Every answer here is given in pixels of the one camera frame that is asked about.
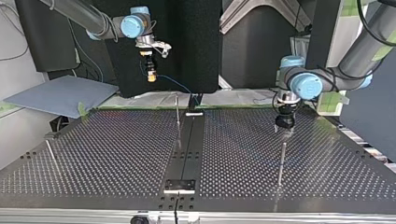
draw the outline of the green tape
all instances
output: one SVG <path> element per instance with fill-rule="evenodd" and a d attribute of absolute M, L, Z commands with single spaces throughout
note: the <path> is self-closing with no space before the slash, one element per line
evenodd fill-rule
<path fill-rule="evenodd" d="M 340 93 L 338 92 L 323 92 L 320 98 L 320 105 L 318 112 L 336 112 L 337 106 L 340 103 Z"/>
<path fill-rule="evenodd" d="M 221 109 L 221 108 L 268 108 L 271 107 L 271 105 L 199 105 L 196 106 L 197 109 Z M 113 109 L 119 109 L 119 110 L 169 110 L 169 109 L 174 109 L 176 108 L 174 106 L 101 106 L 97 108 L 99 110 L 113 110 Z M 186 106 L 180 106 L 180 110 L 187 109 Z"/>
<path fill-rule="evenodd" d="M 82 102 L 78 102 L 78 113 L 82 117 L 88 115 L 88 111 L 85 109 L 85 105 Z"/>
<path fill-rule="evenodd" d="M 388 37 L 387 41 L 391 42 L 391 43 L 396 43 L 396 30 L 392 32 L 392 34 Z M 379 60 L 383 59 L 385 56 L 387 56 L 388 53 L 390 53 L 390 51 L 392 49 L 393 49 L 393 47 L 390 47 L 390 46 L 382 47 L 375 54 L 375 56 L 372 59 L 372 61 L 375 62 L 375 61 L 379 61 Z"/>
<path fill-rule="evenodd" d="M 0 102 L 0 113 L 6 112 L 8 110 L 12 110 L 16 108 L 15 105 L 7 104 L 6 102 Z"/>
<path fill-rule="evenodd" d="M 357 16 L 359 15 L 358 12 L 358 4 L 355 0 L 345 0 L 343 9 L 341 10 L 342 17 L 350 17 L 350 16 Z"/>

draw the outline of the vertical pin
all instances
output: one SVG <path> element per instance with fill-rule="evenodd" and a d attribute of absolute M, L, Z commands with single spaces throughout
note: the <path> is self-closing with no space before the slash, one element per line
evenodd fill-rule
<path fill-rule="evenodd" d="M 55 155 L 53 154 L 52 147 L 50 146 L 50 140 L 46 139 L 47 147 L 49 149 L 50 157 L 55 160 Z"/>
<path fill-rule="evenodd" d="M 282 144 L 282 151 L 280 154 L 280 167 L 279 167 L 279 179 L 277 180 L 277 184 L 282 186 L 282 175 L 283 175 L 283 164 L 285 163 L 285 155 L 286 155 L 286 146 L 287 143 Z"/>
<path fill-rule="evenodd" d="M 175 106 L 176 106 L 176 113 L 177 113 L 177 127 L 180 128 L 180 115 L 178 113 L 178 95 L 176 93 L 175 97 Z"/>

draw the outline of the black backdrop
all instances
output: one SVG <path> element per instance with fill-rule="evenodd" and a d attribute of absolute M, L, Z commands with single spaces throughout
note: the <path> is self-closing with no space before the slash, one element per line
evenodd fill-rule
<path fill-rule="evenodd" d="M 211 93 L 218 89 L 221 0 L 93 0 L 93 4 L 110 17 L 128 15 L 130 7 L 147 6 L 151 19 L 157 21 L 155 36 L 172 46 L 168 58 L 157 55 L 158 74 L 177 80 L 192 92 Z M 184 91 L 164 78 L 148 83 L 140 72 L 140 56 L 134 45 L 134 40 L 128 38 L 119 43 L 106 41 L 122 96 L 154 90 Z"/>

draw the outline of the blue cable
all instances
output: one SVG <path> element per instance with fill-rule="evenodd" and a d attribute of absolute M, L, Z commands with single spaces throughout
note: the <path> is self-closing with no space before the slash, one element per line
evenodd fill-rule
<path fill-rule="evenodd" d="M 147 75 L 145 75 L 145 73 L 144 73 L 144 71 L 143 71 L 142 61 L 139 62 L 139 65 L 140 65 L 140 72 L 142 73 L 142 75 L 143 75 L 144 77 L 146 77 Z M 198 100 L 197 100 L 197 97 L 194 96 L 194 95 L 192 94 L 192 91 L 190 91 L 189 88 L 187 88 L 187 87 L 184 86 L 183 84 L 179 83 L 178 81 L 172 79 L 171 77 L 167 77 L 167 76 L 164 76 L 164 75 L 157 75 L 157 77 L 164 77 L 164 78 L 166 78 L 166 79 L 168 79 L 168 80 L 170 80 L 170 81 L 176 83 L 179 87 L 182 87 L 182 88 L 183 88 L 184 90 L 186 90 L 189 94 L 191 94 L 191 95 L 194 97 L 195 102 L 197 103 L 197 105 L 199 105 L 199 102 L 198 102 Z"/>
<path fill-rule="evenodd" d="M 157 77 L 164 77 L 164 78 L 166 78 L 166 79 L 168 79 L 168 80 L 170 80 L 170 81 L 173 81 L 173 82 L 176 83 L 178 86 L 180 86 L 180 87 L 182 87 L 184 90 L 186 90 L 189 94 L 192 94 L 192 92 L 189 90 L 189 88 L 187 88 L 187 87 L 184 86 L 183 84 L 179 83 L 178 81 L 172 79 L 171 77 L 167 77 L 167 76 L 164 76 L 164 75 L 157 75 Z M 194 97 L 195 102 L 196 102 L 197 104 L 199 104 L 197 98 L 196 98 L 193 94 L 192 94 L 192 96 Z"/>

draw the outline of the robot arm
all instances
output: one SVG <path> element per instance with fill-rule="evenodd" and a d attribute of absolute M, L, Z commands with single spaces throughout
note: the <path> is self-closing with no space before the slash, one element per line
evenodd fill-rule
<path fill-rule="evenodd" d="M 136 46 L 140 48 L 140 54 L 145 59 L 148 81 L 154 82 L 157 79 L 155 51 L 159 51 L 163 58 L 166 58 L 172 47 L 154 39 L 152 29 L 155 23 L 151 22 L 147 7 L 132 7 L 131 15 L 110 19 L 107 14 L 80 0 L 40 1 L 51 10 L 57 10 L 84 27 L 93 40 L 115 39 L 118 41 L 119 37 L 136 39 Z"/>
<path fill-rule="evenodd" d="M 368 25 L 382 39 L 394 36 L 396 7 L 381 5 Z M 277 82 L 280 88 L 277 101 L 281 106 L 278 108 L 276 125 L 292 128 L 293 113 L 301 100 L 312 100 L 324 91 L 350 91 L 367 87 L 373 77 L 372 71 L 380 65 L 391 49 L 392 47 L 377 41 L 363 30 L 336 67 L 307 70 L 304 68 L 304 58 L 283 58 Z"/>

